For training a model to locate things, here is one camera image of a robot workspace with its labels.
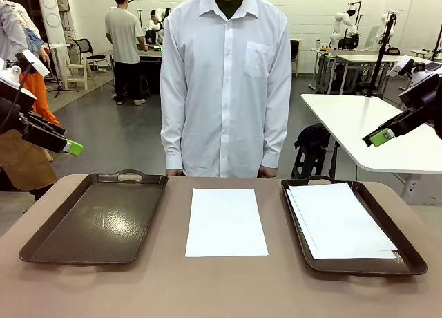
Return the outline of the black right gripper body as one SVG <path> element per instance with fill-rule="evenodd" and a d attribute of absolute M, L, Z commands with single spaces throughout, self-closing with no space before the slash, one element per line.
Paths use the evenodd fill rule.
<path fill-rule="evenodd" d="M 428 121 L 434 125 L 436 135 L 441 138 L 441 78 L 428 77 L 399 95 L 410 111 L 420 107 L 428 109 Z"/>

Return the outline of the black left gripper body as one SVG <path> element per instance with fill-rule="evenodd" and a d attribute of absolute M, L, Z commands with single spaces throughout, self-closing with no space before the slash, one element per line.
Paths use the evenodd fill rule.
<path fill-rule="evenodd" d="M 1 134 L 9 130 L 22 130 L 24 127 L 21 116 L 27 114 L 35 96 L 22 88 L 20 91 L 7 83 L 1 83 Z"/>

